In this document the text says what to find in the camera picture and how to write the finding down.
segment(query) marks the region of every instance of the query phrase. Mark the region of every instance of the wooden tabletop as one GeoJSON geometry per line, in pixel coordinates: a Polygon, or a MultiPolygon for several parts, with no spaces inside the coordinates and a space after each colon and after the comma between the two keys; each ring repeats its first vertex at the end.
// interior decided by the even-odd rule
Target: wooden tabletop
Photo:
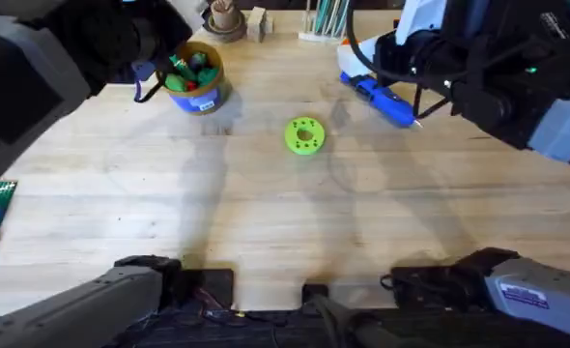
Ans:
{"type": "MultiPolygon", "coordinates": [[[[338,80],[335,48],[297,39],[300,12],[272,12],[263,43],[214,44],[234,86],[215,114],[164,93],[108,86],[6,173],[19,180],[0,242],[0,314],[134,254],[232,268],[241,309],[294,308],[307,279],[348,305],[385,305],[394,265],[504,247],[570,270],[570,166],[519,152],[448,108],[398,130],[338,80]],[[313,115],[327,143],[286,149],[313,115]]],[[[356,12],[359,39],[396,12],[356,12]]],[[[395,91],[412,99],[413,86],[395,91]]],[[[438,100],[424,95],[424,104],[438,100]]]]}

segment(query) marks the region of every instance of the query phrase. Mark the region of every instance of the glue gun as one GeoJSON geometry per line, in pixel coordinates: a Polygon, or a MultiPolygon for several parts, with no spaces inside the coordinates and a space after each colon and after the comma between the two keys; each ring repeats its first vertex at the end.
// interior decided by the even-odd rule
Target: glue gun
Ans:
{"type": "Polygon", "coordinates": [[[380,86],[372,76],[349,77],[342,72],[341,82],[354,88],[356,93],[368,100],[373,107],[382,112],[388,121],[394,122],[397,126],[403,128],[411,127],[413,124],[421,126],[413,116],[413,107],[388,87],[380,86]]]}

